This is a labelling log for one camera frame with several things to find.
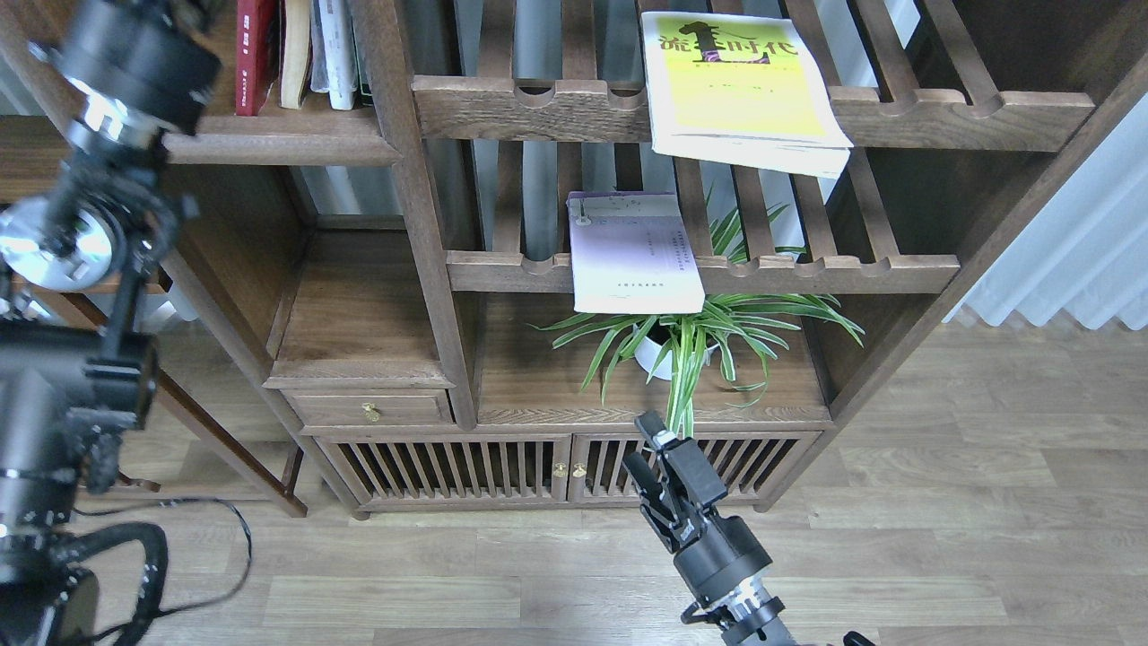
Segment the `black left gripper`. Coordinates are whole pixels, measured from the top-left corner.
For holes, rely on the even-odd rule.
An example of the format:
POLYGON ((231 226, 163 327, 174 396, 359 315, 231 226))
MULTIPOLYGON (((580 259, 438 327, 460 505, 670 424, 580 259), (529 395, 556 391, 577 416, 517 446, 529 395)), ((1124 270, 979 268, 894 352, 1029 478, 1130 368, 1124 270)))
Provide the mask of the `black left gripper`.
POLYGON ((218 11, 222 1, 83 1, 54 48, 54 67, 91 98, 195 135, 222 59, 191 32, 208 32, 218 11))

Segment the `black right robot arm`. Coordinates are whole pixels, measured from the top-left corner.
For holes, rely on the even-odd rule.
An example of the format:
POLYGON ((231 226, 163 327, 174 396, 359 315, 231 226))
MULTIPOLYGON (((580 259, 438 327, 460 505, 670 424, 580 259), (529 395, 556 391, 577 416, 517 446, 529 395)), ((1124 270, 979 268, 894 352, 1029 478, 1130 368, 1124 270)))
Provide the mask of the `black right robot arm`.
POLYGON ((786 605, 765 587, 771 559, 742 517, 720 515, 715 504, 728 488, 700 446, 665 428, 653 410, 634 423, 661 473, 656 475, 637 451, 623 465, 642 499, 642 515, 695 598, 681 621, 718 626, 726 645, 796 645, 779 620, 786 605))

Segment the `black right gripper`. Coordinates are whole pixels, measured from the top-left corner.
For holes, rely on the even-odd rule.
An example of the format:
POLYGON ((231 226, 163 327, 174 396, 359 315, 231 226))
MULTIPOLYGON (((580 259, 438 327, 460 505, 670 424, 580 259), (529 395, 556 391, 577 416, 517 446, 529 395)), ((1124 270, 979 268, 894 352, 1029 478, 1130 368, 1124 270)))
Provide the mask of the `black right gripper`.
POLYGON ((697 607, 729 607, 771 559, 742 517, 723 517, 715 504, 728 488, 695 439, 680 439, 656 410, 635 418, 660 473, 633 451, 623 466, 642 498, 642 514, 673 557, 697 607))

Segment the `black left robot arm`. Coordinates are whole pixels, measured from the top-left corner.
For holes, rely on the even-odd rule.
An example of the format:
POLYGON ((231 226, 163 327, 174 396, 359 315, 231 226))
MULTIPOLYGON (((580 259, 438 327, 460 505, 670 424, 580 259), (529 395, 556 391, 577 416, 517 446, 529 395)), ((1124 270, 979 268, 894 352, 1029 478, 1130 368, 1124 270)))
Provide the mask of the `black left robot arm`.
POLYGON ((3 209, 3 645, 135 645, 161 606, 163 528, 65 531, 82 488, 117 478, 124 433, 160 378, 133 327, 144 283, 196 201, 165 196, 163 138, 195 135, 219 60, 197 44, 219 1, 83 1, 65 39, 30 50, 85 94, 71 156, 42 195, 3 209))

